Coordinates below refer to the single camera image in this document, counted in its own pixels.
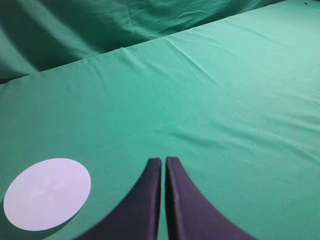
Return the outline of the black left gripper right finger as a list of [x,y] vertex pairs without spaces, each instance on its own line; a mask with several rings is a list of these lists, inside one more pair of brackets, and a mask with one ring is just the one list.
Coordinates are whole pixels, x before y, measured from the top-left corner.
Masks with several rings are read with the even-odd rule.
[[253,240],[201,193],[178,157],[165,162],[165,213],[170,240]]

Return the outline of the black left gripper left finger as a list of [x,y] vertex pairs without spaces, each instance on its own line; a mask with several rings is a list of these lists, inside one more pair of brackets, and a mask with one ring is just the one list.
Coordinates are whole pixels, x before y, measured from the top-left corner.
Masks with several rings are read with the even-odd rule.
[[150,158],[123,200],[78,240],[156,240],[161,209],[162,161]]

